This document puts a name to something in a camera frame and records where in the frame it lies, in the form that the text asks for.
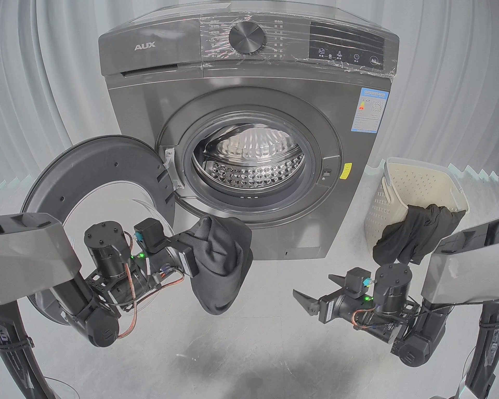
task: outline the basket handle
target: basket handle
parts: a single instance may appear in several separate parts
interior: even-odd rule
[[[381,186],[383,186],[383,191],[385,192],[386,201],[388,201],[388,205],[390,205],[392,203],[392,197],[388,192],[388,187],[386,185],[386,179],[384,176],[381,178]]]

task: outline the rotary knob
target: rotary knob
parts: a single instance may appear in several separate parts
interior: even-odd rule
[[[251,54],[265,42],[263,30],[254,22],[243,21],[234,25],[229,32],[229,43],[237,52]]]

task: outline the black cloth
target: black cloth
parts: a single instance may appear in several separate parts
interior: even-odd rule
[[[466,211],[451,212],[445,206],[431,204],[426,209],[409,205],[404,221],[386,226],[373,248],[373,258],[380,266],[394,263],[420,264],[440,240],[451,235]]]
[[[194,250],[199,273],[191,278],[204,310],[220,315],[230,308],[253,262],[251,230],[235,217],[205,215],[175,236]]]

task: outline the laundry basket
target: laundry basket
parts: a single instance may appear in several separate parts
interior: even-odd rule
[[[433,203],[446,206],[451,212],[470,210],[461,185],[449,169],[421,161],[388,158],[364,222],[369,251],[372,253],[386,226],[406,218],[407,205],[426,208]]]

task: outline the white curtain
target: white curtain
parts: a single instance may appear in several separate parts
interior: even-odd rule
[[[0,0],[0,205],[72,144],[119,134],[100,75],[99,35],[189,2]],[[400,37],[398,73],[369,165],[401,156],[499,170],[497,0],[309,3],[335,5]]]

